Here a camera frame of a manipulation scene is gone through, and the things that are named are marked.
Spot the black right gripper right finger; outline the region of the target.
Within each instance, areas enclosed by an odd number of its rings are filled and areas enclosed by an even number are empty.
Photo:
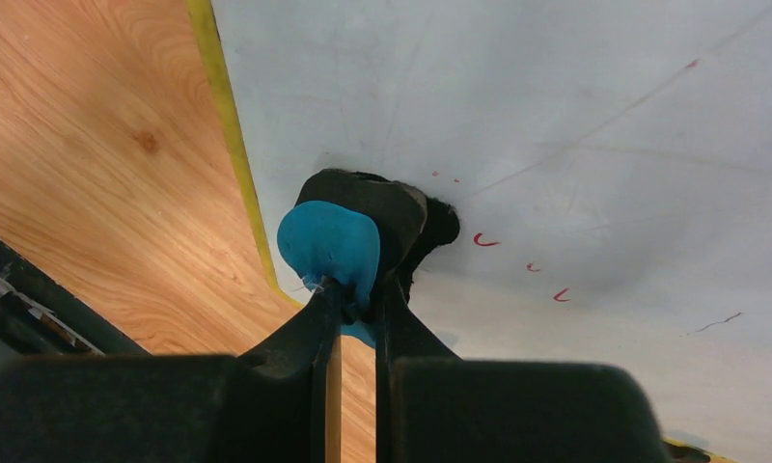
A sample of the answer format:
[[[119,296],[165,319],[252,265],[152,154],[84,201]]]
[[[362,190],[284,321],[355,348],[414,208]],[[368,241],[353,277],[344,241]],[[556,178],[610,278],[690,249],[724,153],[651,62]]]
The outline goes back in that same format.
[[[373,299],[376,351],[376,460],[440,460],[461,447],[467,413],[456,381],[468,363],[408,307],[398,278]]]

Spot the blue whiteboard eraser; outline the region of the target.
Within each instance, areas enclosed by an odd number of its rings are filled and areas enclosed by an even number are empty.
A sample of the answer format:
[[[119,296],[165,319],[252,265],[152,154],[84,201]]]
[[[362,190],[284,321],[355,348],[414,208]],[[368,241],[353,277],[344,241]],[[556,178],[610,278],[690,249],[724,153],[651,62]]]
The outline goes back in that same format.
[[[420,189],[375,174],[323,169],[303,184],[276,235],[283,261],[310,290],[326,277],[348,290],[343,334],[375,345],[372,300],[457,239],[455,209]]]

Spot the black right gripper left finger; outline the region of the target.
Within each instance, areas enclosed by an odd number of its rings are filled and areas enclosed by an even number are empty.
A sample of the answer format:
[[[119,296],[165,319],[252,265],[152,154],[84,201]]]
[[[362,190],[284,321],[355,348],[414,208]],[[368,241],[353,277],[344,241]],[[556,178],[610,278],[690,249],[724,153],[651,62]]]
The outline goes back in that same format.
[[[296,315],[237,358],[247,374],[238,415],[251,462],[341,460],[344,303],[342,286],[324,277]]]

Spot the yellow-framed whiteboard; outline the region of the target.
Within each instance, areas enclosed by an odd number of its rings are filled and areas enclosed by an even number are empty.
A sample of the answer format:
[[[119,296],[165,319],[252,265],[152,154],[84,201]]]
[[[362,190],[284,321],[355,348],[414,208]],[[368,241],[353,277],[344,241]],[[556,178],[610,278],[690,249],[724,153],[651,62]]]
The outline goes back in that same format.
[[[312,174],[451,204],[411,308],[465,357],[627,369],[772,462],[772,1],[191,1],[269,284]]]

